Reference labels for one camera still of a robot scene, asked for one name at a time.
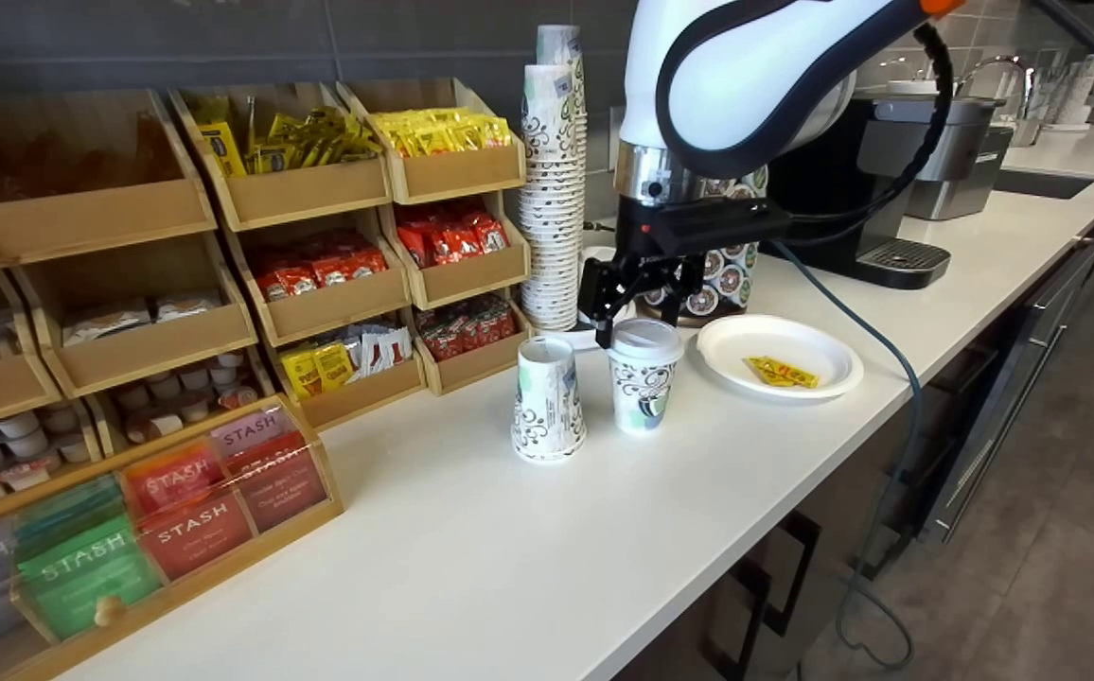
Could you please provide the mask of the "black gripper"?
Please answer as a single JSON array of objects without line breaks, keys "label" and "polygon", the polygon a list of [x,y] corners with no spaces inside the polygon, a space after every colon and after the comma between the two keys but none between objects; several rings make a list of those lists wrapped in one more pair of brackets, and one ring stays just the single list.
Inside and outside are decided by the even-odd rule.
[{"label": "black gripper", "polygon": [[612,320],[649,314],[637,290],[657,289],[670,261],[775,240],[791,228],[795,218],[768,201],[694,201],[657,207],[621,201],[617,249],[608,261],[584,271],[578,314],[593,329],[593,341],[607,346],[612,338]]}]

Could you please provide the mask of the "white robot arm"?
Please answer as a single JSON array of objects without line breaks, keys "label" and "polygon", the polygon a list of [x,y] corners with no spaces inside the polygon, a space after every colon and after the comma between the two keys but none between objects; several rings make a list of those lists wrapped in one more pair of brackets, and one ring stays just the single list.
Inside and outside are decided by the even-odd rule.
[{"label": "white robot arm", "polygon": [[[665,289],[662,317],[703,279],[703,252],[743,241],[829,241],[866,223],[930,160],[954,64],[935,30],[967,0],[637,0],[626,57],[617,252],[584,270],[578,310],[601,348],[626,304]],[[791,211],[768,196],[703,201],[713,178],[738,180],[840,115],[852,75],[911,35],[935,70],[935,110],[900,173],[861,207]]]}]

